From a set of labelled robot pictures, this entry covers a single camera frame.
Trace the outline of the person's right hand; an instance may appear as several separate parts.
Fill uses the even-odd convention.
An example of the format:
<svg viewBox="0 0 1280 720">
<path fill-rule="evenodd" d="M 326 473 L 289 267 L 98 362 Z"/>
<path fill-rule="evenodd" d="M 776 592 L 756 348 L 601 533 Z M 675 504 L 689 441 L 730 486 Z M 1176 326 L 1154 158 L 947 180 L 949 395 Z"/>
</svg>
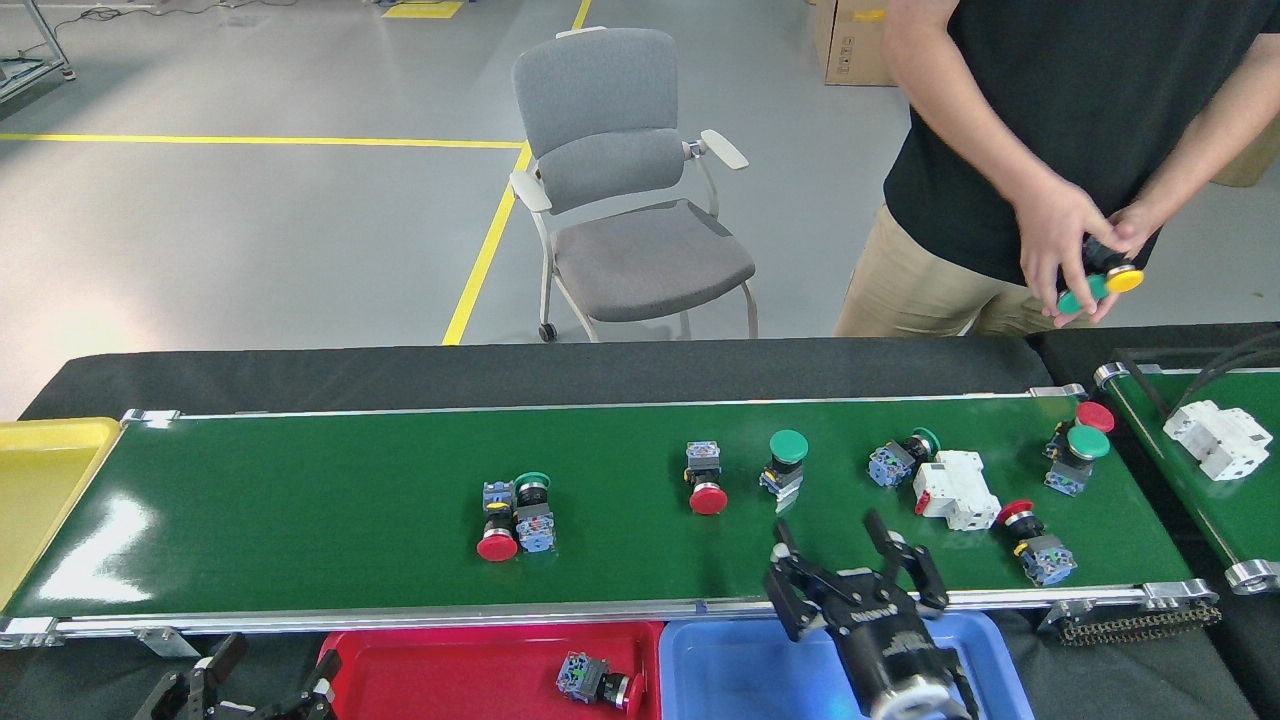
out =
<svg viewBox="0 0 1280 720">
<path fill-rule="evenodd" d="M 1059 329 L 1083 313 L 1102 319 L 1105 310 L 1091 291 L 1083 246 L 1088 234 L 1110 237 L 1112 227 L 1093 201 L 1051 170 L 1038 170 L 1015 187 L 1010 204 L 1020 233 L 1023 275 L 1033 297 L 1043 304 L 1043 314 Z M 1060 310 L 1060 279 L 1079 302 L 1078 311 Z"/>
</svg>

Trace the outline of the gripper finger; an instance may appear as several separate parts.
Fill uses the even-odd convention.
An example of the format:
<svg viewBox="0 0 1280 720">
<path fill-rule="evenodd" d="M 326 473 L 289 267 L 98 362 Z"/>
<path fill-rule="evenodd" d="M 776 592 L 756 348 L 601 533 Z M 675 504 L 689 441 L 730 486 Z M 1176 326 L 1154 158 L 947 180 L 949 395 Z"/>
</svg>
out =
<svg viewBox="0 0 1280 720">
<path fill-rule="evenodd" d="M 919 607 L 938 612 L 946 609 L 948 594 L 929 550 L 910 544 L 890 530 L 874 509 L 865 512 L 863 523 L 876 552 L 883 559 L 882 569 L 872 573 L 870 589 L 863 594 L 867 610 L 918 614 Z M 904 569 L 914 582 L 918 600 L 897 583 L 897 574 Z"/>
<path fill-rule="evenodd" d="M 328 650 L 297 691 L 268 710 L 269 719 L 338 719 L 333 680 L 342 667 L 337 650 Z"/>
<path fill-rule="evenodd" d="M 163 675 L 133 719 L 201 719 L 200 711 L 220 701 L 219 692 L 248 644 L 241 633 L 232 633 L 210 657 L 201 659 L 186 673 Z"/>
<path fill-rule="evenodd" d="M 786 520 L 774 521 L 773 537 L 764 587 L 788 638 L 799 642 L 818 626 L 833 638 L 850 635 L 851 620 L 841 615 L 851 609 L 850 585 L 799 555 Z"/>
</svg>

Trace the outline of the person's left hand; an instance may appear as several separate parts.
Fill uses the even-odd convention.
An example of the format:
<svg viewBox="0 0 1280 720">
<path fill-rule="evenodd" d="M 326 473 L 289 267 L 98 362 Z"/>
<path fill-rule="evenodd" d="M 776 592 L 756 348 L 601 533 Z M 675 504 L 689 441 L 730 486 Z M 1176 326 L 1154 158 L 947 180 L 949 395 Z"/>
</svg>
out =
<svg viewBox="0 0 1280 720">
<path fill-rule="evenodd" d="M 1083 265 L 1083 245 L 1087 234 L 1133 260 L 1167 219 L 1166 209 L 1153 199 L 1138 199 L 1105 220 L 1085 202 L 1073 200 L 1064 202 L 1060 210 L 1050 213 L 1051 227 L 1039 232 L 1036 240 L 1028 231 L 1024 236 L 1028 287 L 1037 299 L 1044 301 L 1043 314 L 1052 322 L 1053 328 L 1062 329 L 1078 324 L 1079 320 L 1097 324 L 1123 297 L 1121 293 L 1112 291 L 1101 299 L 1092 293 Z M 1079 311 L 1060 310 L 1057 305 L 1060 278 L 1065 279 L 1068 288 L 1075 295 Z"/>
</svg>

